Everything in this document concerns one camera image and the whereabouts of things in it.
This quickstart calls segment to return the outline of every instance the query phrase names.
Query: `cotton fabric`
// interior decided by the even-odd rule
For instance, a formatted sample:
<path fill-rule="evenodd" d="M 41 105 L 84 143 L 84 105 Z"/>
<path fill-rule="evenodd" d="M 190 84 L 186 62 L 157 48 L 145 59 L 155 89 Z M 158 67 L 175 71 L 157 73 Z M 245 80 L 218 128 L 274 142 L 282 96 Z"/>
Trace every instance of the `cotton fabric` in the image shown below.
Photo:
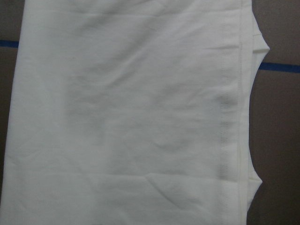
<path fill-rule="evenodd" d="M 248 0 L 27 0 L 0 225 L 242 225 L 261 184 Z"/>

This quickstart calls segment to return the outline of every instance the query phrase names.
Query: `blue tape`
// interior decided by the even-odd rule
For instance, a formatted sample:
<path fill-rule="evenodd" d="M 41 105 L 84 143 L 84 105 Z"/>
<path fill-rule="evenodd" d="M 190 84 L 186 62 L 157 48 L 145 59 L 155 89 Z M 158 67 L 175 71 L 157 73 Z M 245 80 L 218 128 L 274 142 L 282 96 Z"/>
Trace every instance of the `blue tape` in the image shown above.
<path fill-rule="evenodd" d="M 269 62 L 263 62 L 258 69 L 288 72 L 288 73 L 300 73 L 300 66 L 289 65 L 289 64 L 279 64 L 279 63 L 269 63 Z"/>
<path fill-rule="evenodd" d="M 0 40 L 0 47 L 18 48 L 19 42 L 18 41 Z"/>

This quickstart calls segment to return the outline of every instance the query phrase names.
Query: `folded t-shirt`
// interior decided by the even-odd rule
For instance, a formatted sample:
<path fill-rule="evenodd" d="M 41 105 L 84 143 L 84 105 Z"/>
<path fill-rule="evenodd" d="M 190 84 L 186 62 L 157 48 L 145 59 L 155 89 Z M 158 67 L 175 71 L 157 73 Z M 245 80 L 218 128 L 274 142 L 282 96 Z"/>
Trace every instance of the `folded t-shirt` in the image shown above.
<path fill-rule="evenodd" d="M 261 180 L 250 0 L 26 0 L 0 225 L 242 225 Z"/>

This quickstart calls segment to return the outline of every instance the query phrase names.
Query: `blue line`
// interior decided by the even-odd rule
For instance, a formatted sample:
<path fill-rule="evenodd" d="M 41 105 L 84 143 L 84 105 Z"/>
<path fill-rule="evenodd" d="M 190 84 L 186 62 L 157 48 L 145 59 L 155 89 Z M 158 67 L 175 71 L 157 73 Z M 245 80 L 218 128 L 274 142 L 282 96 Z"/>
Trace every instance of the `blue line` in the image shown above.
<path fill-rule="evenodd" d="M 0 40 L 0 47 L 18 48 L 19 42 L 18 41 Z"/>
<path fill-rule="evenodd" d="M 279 64 L 279 63 L 269 63 L 269 62 L 263 62 L 258 69 L 288 72 L 288 73 L 300 73 L 300 66 Z"/>

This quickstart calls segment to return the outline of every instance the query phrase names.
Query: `dark background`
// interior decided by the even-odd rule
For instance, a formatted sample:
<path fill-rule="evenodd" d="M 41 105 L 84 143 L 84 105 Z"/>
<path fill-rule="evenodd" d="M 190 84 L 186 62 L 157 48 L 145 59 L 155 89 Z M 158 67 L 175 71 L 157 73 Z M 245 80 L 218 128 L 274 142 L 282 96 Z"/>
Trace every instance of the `dark background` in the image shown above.
<path fill-rule="evenodd" d="M 300 0 L 252 0 L 270 52 L 300 65 Z M 18 41 L 24 0 L 0 0 L 0 40 Z M 17 49 L 0 47 L 0 189 Z M 263 180 L 248 225 L 300 225 L 300 74 L 259 70 L 250 99 L 250 152 Z"/>

